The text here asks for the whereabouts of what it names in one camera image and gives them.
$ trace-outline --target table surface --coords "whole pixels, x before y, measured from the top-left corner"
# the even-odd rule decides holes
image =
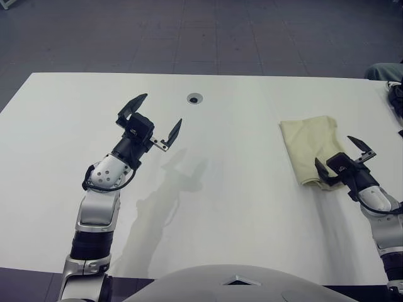
[[[403,140],[384,83],[359,79],[151,74],[32,74],[0,114],[0,266],[61,272],[86,168],[119,141],[117,113],[139,112],[164,138],[121,193],[110,272],[158,278],[205,264],[270,267],[319,284],[387,282],[369,223],[348,189],[295,180],[281,120],[330,115],[378,154],[375,178],[403,199]],[[186,102],[190,93],[203,102]]]

